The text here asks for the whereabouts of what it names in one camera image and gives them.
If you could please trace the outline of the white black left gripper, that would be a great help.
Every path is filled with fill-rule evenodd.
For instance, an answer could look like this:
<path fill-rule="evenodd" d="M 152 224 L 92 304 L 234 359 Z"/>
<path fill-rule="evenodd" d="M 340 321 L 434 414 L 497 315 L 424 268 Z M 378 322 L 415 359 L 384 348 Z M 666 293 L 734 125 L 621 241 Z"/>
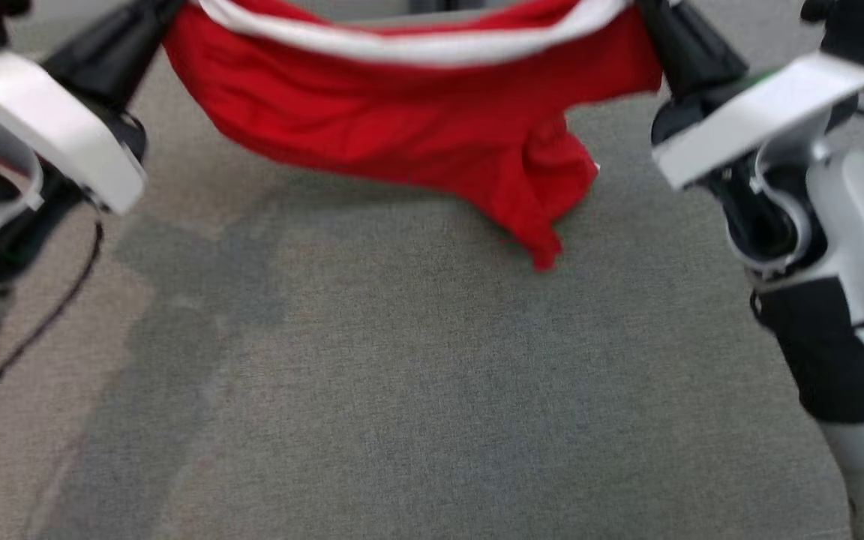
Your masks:
<path fill-rule="evenodd" d="M 0 51 L 0 124 L 117 215 L 137 204 L 146 171 L 73 95 L 123 113 L 184 6 L 124 3 L 59 45 L 43 68 Z"/>

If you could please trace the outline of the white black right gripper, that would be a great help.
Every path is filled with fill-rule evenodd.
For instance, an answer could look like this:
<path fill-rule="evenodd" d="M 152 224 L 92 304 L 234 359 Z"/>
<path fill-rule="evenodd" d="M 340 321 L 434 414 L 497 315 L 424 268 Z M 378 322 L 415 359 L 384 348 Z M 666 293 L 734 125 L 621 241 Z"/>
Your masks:
<path fill-rule="evenodd" d="M 690 1 L 635 1 L 670 95 L 681 100 L 740 81 L 744 58 Z M 652 148 L 672 188 L 682 189 L 765 141 L 864 90 L 864 66 L 808 54 Z"/>

